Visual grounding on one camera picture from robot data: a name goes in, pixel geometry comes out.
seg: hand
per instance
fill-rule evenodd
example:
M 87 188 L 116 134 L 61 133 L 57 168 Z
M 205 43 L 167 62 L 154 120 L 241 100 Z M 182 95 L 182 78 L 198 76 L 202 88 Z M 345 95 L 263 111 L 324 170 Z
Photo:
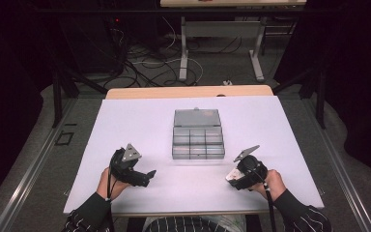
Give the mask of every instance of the hand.
M 109 168 L 107 167 L 101 173 L 101 177 L 100 177 L 100 181 L 99 181 L 99 185 L 98 185 L 98 190 L 96 191 L 98 193 L 98 195 L 100 195 L 104 199 L 107 198 L 108 173 L 109 173 Z M 131 186 L 131 184 L 123 183 L 121 181 L 117 181 L 116 178 L 113 175 L 111 175 L 110 176 L 110 190 L 112 190 L 112 188 L 113 188 L 113 190 L 111 192 L 110 199 L 111 200 L 116 199 L 120 195 L 120 193 L 122 193 L 122 191 L 129 186 Z
M 269 170 L 265 181 L 270 188 L 272 201 L 275 201 L 286 190 L 281 174 L 279 174 L 279 172 L 276 170 Z M 258 191 L 264 196 L 264 198 L 267 199 L 264 185 L 262 183 L 257 183 L 248 189 Z

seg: gray carpet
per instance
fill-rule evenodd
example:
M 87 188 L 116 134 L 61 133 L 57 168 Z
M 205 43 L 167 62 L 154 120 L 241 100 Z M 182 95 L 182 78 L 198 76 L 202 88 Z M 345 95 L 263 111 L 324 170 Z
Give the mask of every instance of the gray carpet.
M 216 51 L 228 44 L 230 40 L 203 40 L 199 41 L 199 50 Z M 267 79 L 266 84 L 275 86 L 272 80 L 273 73 L 279 62 L 280 56 L 287 43 L 286 39 L 274 38 L 267 40 L 266 55 L 260 57 L 263 72 Z M 199 85 L 220 85 L 223 80 L 231 79 L 234 84 L 258 84 L 253 77 L 246 50 L 248 45 L 242 45 L 237 52 L 230 54 L 190 54 L 189 58 L 198 60 L 203 70 L 197 64 L 190 62 L 190 68 L 198 76 L 203 72 Z M 156 76 L 162 69 L 149 69 L 138 66 L 138 70 L 147 76 Z M 163 85 L 164 81 L 173 78 L 172 74 L 157 77 L 156 82 Z M 106 84 L 107 88 L 122 87 L 129 83 L 129 79 L 115 79 Z M 58 127 L 53 143 L 48 146 L 48 155 L 43 162 L 42 170 L 39 170 L 33 187 L 25 198 L 19 211 L 14 213 L 14 220 L 10 221 L 11 231 L 59 231 L 66 217 L 62 214 L 65 206 L 68 189 L 71 188 L 81 156 L 89 139 L 91 129 L 96 120 L 100 108 L 101 97 L 85 85 L 78 85 L 81 95 L 77 100 L 64 101 L 65 105 L 71 105 L 70 113 Z M 315 125 L 312 112 L 308 105 L 314 100 L 300 100 L 297 95 L 298 86 L 293 86 L 280 93 L 281 103 L 287 114 L 288 120 L 294 131 L 300 149 L 309 166 L 310 172 L 319 189 L 322 189 L 324 213 L 332 222 L 335 231 L 364 231 L 361 229 L 355 209 L 350 204 L 350 197 L 346 194 L 339 182 L 339 177 L 334 171 L 329 158 L 329 148 L 321 136 L 321 132 Z M 7 180 L 0 188 L 0 217 L 14 195 L 16 188 L 35 158 L 42 152 L 42 147 L 48 142 L 48 135 L 53 131 L 53 101 L 51 89 L 42 92 L 44 106 L 41 116 L 32 131 L 25 147 L 14 164 Z M 357 190 L 358 199 L 371 218 L 371 169 L 357 160 L 349 157 L 343 150 L 343 141 L 346 138 L 346 128 L 335 114 L 335 111 L 327 104 L 325 133 L 328 135 L 334 151 L 343 160 L 347 174 Z M 63 136 L 58 143 L 67 142 L 72 133 L 69 145 L 56 145 L 56 139 L 60 134 Z M 264 231 L 270 231 L 268 215 L 261 215 Z M 116 227 L 118 231 L 126 231 L 126 218 L 118 218 Z M 282 231 L 281 218 L 277 215 L 278 231 Z

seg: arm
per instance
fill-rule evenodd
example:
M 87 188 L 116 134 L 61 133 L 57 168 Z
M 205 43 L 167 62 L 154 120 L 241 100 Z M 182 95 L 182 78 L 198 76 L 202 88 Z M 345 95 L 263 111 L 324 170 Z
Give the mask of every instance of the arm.
M 98 189 L 93 193 L 77 210 L 71 212 L 62 231 L 73 231 L 74 229 L 83 229 L 82 231 L 97 231 L 107 229 L 113 226 L 111 222 L 110 201 L 107 198 L 107 178 L 108 168 L 101 173 Z M 122 191 L 130 184 L 117 181 L 111 175 L 110 184 L 114 185 L 111 194 L 111 200 L 116 199 Z
M 329 220 L 313 206 L 305 206 L 286 189 L 281 175 L 268 172 L 266 182 L 270 187 L 273 205 L 284 218 L 285 231 L 333 231 Z M 263 184 L 256 184 L 249 189 L 260 192 L 267 198 Z

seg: white table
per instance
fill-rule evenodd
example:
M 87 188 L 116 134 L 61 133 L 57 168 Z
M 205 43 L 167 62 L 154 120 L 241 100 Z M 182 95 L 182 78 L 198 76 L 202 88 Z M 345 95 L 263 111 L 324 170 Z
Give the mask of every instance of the white table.
M 161 7 L 168 8 L 207 8 L 207 7 L 274 7 L 304 5 L 306 0 L 161 0 Z M 241 37 L 255 38 L 254 49 L 249 50 L 255 78 L 258 82 L 264 82 L 261 65 L 258 61 L 258 53 L 264 37 L 267 18 L 260 21 L 182 21 L 182 59 L 180 65 L 180 80 L 186 80 L 186 67 L 188 50 L 186 49 L 186 37 Z
M 210 87 L 194 87 L 190 91 L 194 93 L 198 88 L 205 93 Z M 224 159 L 172 159 L 174 110 L 194 107 L 218 109 Z M 260 194 L 236 190 L 225 181 L 225 176 L 237 165 L 233 159 L 241 150 L 255 145 L 261 147 L 252 155 L 268 169 L 278 170 L 287 188 L 302 203 L 324 207 L 278 97 L 120 99 L 102 102 L 65 214 L 79 207 L 95 191 L 100 173 L 108 166 L 111 156 L 128 143 L 143 156 L 135 170 L 147 173 L 155 169 L 157 173 L 146 188 L 127 188 L 113 202 L 112 212 L 116 216 L 267 212 L 267 201 Z

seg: person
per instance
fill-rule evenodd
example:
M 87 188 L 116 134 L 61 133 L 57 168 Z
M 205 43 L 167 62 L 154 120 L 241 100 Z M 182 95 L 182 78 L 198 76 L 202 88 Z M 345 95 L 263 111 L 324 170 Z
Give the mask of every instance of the person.
M 105 168 L 101 173 L 97 191 L 78 209 L 70 213 L 62 231 L 114 231 L 110 200 L 116 199 L 130 184 L 117 181 L 111 175 L 110 183 L 115 184 L 110 199 L 108 199 L 107 178 L 108 168 Z M 270 188 L 273 205 L 283 217 L 284 231 L 333 231 L 326 216 L 313 206 L 303 205 L 288 191 L 279 172 L 269 170 L 265 181 Z M 248 189 L 261 193 L 267 199 L 262 183 L 258 183 Z M 146 228 L 146 231 L 197 230 L 227 231 L 221 225 L 203 217 L 161 217 L 150 223 Z

